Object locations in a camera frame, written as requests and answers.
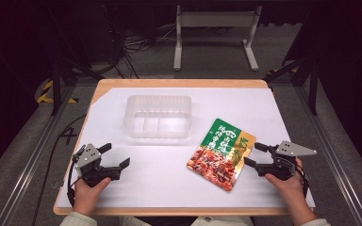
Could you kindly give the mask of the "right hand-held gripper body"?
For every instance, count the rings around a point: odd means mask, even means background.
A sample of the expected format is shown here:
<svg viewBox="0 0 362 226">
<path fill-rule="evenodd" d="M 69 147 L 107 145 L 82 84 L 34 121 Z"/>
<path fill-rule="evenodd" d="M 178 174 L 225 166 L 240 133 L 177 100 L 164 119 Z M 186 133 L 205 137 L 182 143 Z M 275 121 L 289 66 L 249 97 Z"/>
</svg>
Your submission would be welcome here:
<svg viewBox="0 0 362 226">
<path fill-rule="evenodd" d="M 279 145 L 269 146 L 267 150 L 273 159 L 268 173 L 283 181 L 286 181 L 295 173 L 297 156 L 315 155 L 317 153 L 316 150 L 285 140 Z"/>
</svg>

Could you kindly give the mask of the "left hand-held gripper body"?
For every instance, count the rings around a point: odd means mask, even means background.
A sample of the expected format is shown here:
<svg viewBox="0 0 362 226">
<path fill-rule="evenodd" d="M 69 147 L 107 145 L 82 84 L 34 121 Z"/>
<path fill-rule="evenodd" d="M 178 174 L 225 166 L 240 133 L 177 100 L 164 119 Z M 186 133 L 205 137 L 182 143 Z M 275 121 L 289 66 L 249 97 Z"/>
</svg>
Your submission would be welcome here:
<svg viewBox="0 0 362 226">
<path fill-rule="evenodd" d="M 83 179 L 90 187 L 98 185 L 105 178 L 112 178 L 109 169 L 101 165 L 102 153 L 91 143 L 83 145 L 74 155 L 74 168 L 79 179 Z"/>
</svg>

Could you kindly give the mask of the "person's right hand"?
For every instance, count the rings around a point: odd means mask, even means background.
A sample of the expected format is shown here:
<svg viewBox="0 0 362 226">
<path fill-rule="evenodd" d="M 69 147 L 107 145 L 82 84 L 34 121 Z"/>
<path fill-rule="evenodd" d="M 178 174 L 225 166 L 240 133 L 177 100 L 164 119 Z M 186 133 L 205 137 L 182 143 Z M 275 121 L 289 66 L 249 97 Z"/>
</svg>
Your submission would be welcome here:
<svg viewBox="0 0 362 226">
<path fill-rule="evenodd" d="M 305 201 L 304 181 L 303 177 L 298 172 L 295 172 L 286 181 L 280 180 L 270 173 L 267 173 L 265 178 L 278 189 L 278 192 L 285 203 L 295 204 Z"/>
</svg>

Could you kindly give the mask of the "person's left hand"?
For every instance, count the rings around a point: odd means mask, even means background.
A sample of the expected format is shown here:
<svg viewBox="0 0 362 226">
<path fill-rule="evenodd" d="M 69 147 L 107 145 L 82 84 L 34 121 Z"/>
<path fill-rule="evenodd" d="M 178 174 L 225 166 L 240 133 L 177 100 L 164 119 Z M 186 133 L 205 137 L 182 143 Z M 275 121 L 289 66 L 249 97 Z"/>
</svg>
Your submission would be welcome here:
<svg viewBox="0 0 362 226">
<path fill-rule="evenodd" d="M 90 187 L 82 179 L 74 185 L 74 208 L 73 210 L 79 214 L 90 217 L 98 203 L 100 194 L 107 188 L 111 180 L 103 179 L 98 185 Z"/>
</svg>

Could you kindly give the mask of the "green and red food packet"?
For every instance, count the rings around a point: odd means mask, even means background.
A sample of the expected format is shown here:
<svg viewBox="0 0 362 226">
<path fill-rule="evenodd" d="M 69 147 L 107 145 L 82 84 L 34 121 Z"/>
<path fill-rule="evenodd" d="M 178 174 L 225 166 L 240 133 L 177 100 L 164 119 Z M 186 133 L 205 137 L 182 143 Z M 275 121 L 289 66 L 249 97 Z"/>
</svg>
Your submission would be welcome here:
<svg viewBox="0 0 362 226">
<path fill-rule="evenodd" d="M 216 119 L 187 167 L 212 184 L 231 191 L 255 142 L 255 136 Z"/>
</svg>

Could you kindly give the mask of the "white paper sheet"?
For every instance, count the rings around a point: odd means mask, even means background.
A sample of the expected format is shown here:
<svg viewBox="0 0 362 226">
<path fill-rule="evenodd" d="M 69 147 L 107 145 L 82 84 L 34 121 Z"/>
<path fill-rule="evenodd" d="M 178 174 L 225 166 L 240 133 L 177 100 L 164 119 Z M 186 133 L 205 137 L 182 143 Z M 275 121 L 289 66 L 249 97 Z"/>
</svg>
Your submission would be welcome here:
<svg viewBox="0 0 362 226">
<path fill-rule="evenodd" d="M 123 117 L 133 95 L 177 95 L 191 99 L 191 127 L 178 139 L 132 138 Z M 234 189 L 226 192 L 188 169 L 187 163 L 216 119 L 246 131 L 261 143 L 275 145 L 289 138 L 270 89 L 117 88 L 91 105 L 80 136 L 82 144 L 112 148 L 103 166 L 125 159 L 129 166 L 112 182 L 99 202 L 102 207 L 271 208 L 283 202 L 274 186 L 249 167 L 243 168 Z"/>
</svg>

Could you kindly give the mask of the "clear plastic container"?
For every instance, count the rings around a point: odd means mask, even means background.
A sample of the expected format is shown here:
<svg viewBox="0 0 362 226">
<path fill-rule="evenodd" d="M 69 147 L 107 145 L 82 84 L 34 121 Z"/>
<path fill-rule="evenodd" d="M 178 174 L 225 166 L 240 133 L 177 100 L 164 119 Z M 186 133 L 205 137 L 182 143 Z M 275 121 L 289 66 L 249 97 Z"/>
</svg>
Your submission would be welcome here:
<svg viewBox="0 0 362 226">
<path fill-rule="evenodd" d="M 133 95 L 123 123 L 133 138 L 185 138 L 191 126 L 191 98 L 179 95 Z"/>
</svg>

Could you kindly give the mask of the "person's light clothing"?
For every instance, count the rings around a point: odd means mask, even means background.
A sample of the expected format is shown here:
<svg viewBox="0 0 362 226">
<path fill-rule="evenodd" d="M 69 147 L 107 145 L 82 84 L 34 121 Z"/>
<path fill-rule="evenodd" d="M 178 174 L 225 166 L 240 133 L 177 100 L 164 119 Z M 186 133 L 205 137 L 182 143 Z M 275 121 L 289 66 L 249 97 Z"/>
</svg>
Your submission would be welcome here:
<svg viewBox="0 0 362 226">
<path fill-rule="evenodd" d="M 236 217 L 119 217 L 120 226 L 255 226 L 246 216 Z"/>
</svg>

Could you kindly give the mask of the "yellow and black striped tape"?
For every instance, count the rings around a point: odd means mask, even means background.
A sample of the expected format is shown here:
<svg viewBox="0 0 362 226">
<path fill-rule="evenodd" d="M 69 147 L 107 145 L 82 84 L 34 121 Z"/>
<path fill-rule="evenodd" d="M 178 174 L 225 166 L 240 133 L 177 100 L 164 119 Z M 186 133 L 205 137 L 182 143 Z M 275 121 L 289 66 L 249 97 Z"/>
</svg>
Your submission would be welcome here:
<svg viewBox="0 0 362 226">
<path fill-rule="evenodd" d="M 49 93 L 53 93 L 53 80 L 52 79 L 48 79 L 41 86 L 41 93 L 36 98 L 36 102 L 52 104 L 55 100 L 54 100 L 53 96 L 49 96 Z"/>
</svg>

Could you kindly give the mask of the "black metal stand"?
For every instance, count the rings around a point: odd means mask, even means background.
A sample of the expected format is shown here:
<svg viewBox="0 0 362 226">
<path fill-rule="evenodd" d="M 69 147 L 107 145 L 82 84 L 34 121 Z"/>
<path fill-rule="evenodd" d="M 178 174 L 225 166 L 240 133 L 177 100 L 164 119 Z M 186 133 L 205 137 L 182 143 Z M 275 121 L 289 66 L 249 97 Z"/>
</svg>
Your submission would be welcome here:
<svg viewBox="0 0 362 226">
<path fill-rule="evenodd" d="M 58 113 L 60 106 L 63 103 L 60 91 L 60 83 L 64 82 L 66 87 L 73 87 L 77 82 L 76 73 L 73 71 L 73 68 L 78 69 L 86 76 L 91 77 L 97 81 L 104 79 L 104 76 L 96 72 L 93 72 L 87 67 L 77 64 L 76 62 L 71 61 L 67 57 L 58 56 L 53 64 L 53 70 L 52 70 L 53 100 L 54 100 L 52 116 L 55 116 Z"/>
<path fill-rule="evenodd" d="M 267 83 L 280 77 L 281 75 L 296 69 L 296 73 L 291 78 L 291 83 L 295 87 L 301 87 L 307 79 L 309 82 L 308 106 L 313 115 L 317 115 L 316 101 L 318 89 L 318 69 L 319 65 L 314 57 L 303 57 L 290 62 L 277 71 L 266 75 L 263 80 Z"/>
</svg>

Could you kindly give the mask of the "white metal stand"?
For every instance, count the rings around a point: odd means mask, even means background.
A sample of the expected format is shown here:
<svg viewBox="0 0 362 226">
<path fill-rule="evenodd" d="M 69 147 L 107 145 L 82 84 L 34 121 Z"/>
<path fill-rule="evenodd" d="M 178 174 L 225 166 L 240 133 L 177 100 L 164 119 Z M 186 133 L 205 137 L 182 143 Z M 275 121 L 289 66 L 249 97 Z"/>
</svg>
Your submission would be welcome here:
<svg viewBox="0 0 362 226">
<path fill-rule="evenodd" d="M 173 69 L 175 71 L 181 70 L 183 27 L 247 27 L 248 36 L 241 44 L 243 45 L 251 70 L 257 72 L 258 64 L 252 49 L 252 44 L 261 11 L 261 6 L 248 11 L 183 11 L 180 6 L 177 6 L 175 19 L 176 44 Z"/>
</svg>

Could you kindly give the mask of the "aluminium rail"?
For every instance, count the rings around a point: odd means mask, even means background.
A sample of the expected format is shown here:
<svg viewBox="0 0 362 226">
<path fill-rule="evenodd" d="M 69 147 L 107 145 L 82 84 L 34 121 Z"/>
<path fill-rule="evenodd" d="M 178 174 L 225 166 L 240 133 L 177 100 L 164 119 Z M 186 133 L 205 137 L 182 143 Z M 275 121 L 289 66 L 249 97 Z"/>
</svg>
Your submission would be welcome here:
<svg viewBox="0 0 362 226">
<path fill-rule="evenodd" d="M 24 197 L 64 111 L 40 104 L 0 159 L 0 226 L 8 226 Z"/>
<path fill-rule="evenodd" d="M 344 200 L 347 203 L 351 213 L 353 214 L 356 224 L 358 226 L 362 226 L 362 203 L 353 188 L 351 180 L 349 179 L 346 171 L 342 167 L 341 162 L 339 161 L 337 154 L 332 147 L 332 144 L 328 139 L 319 118 L 312 113 L 312 110 L 308 104 L 308 96 L 305 93 L 304 89 L 296 88 L 295 92 L 300 102 L 304 106 L 304 110 L 308 114 L 308 117 L 316 131 L 316 134 L 319 137 L 321 146 L 323 147 L 323 154 L 337 181 L 337 185 L 344 197 Z"/>
</svg>

